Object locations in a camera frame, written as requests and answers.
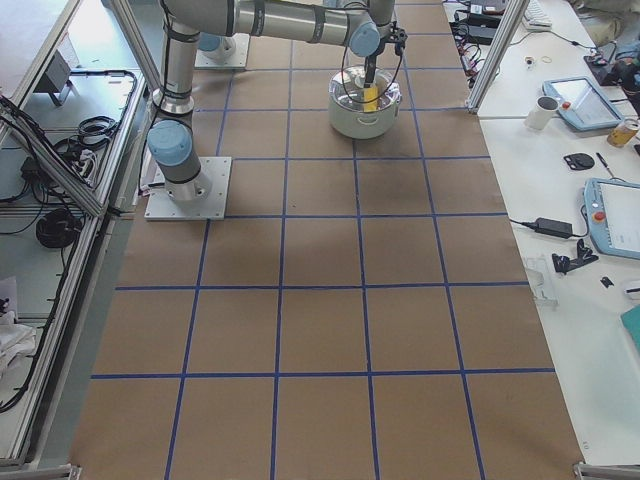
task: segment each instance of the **yellow object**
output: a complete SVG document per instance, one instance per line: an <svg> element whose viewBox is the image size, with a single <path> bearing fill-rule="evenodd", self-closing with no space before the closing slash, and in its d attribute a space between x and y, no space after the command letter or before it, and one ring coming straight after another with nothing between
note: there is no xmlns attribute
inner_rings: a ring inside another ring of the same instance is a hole
<svg viewBox="0 0 640 480"><path fill-rule="evenodd" d="M365 112L375 112L378 109L378 86L372 85L364 88L364 101L367 102L363 105Z"/></svg>

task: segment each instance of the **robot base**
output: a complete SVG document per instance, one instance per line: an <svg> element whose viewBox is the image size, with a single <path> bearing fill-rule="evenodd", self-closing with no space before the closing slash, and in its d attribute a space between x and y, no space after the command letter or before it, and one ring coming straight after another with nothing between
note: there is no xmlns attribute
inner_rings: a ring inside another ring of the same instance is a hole
<svg viewBox="0 0 640 480"><path fill-rule="evenodd" d="M200 157L202 173L211 180L208 195L191 202L176 202L164 187L151 190L145 218L147 220L222 220L227 206L231 175L231 157ZM164 183L158 169L154 183Z"/></svg>
<svg viewBox="0 0 640 480"><path fill-rule="evenodd" d="M236 41L236 50L224 60L216 62L198 50L196 53L196 70L244 70L247 68L247 57L249 56L250 37L246 33L236 33L233 36Z"/></svg>

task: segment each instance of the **blue framed tablet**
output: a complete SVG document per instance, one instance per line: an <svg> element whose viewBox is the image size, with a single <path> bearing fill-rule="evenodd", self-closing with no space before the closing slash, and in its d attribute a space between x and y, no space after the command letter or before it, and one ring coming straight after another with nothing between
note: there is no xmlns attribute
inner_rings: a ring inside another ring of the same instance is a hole
<svg viewBox="0 0 640 480"><path fill-rule="evenodd" d="M584 206L591 239L598 251L640 260L640 185L591 178Z"/></svg>
<svg viewBox="0 0 640 480"><path fill-rule="evenodd" d="M559 98L560 104L570 102L567 110L558 109L558 114L576 130L598 130L613 128L624 120L600 87L588 77L547 80L542 84L545 95Z"/></svg>

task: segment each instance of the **white cup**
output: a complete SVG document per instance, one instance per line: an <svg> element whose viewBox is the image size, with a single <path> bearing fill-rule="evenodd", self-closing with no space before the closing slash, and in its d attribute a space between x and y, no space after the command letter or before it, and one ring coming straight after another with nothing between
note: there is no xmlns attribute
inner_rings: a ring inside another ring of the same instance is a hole
<svg viewBox="0 0 640 480"><path fill-rule="evenodd" d="M556 110L558 110L558 100L553 97L539 97L525 118L524 124L534 130L542 130Z"/></svg>

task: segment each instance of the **blue joint cap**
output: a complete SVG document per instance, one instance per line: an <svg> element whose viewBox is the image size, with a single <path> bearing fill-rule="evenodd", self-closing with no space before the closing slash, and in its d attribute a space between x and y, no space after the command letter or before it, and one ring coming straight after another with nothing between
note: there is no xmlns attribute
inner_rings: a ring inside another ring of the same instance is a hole
<svg viewBox="0 0 640 480"><path fill-rule="evenodd" d="M380 33L371 20L356 28L349 39L349 48L359 57L371 55L378 49L379 44Z"/></svg>
<svg viewBox="0 0 640 480"><path fill-rule="evenodd" d="M204 52L213 52L217 50L222 43L222 38L219 35L212 35L210 33L200 33L200 43L198 48Z"/></svg>
<svg viewBox="0 0 640 480"><path fill-rule="evenodd" d="M193 140L189 129L180 122L162 120L149 130L147 145L156 162L175 167L189 158Z"/></svg>

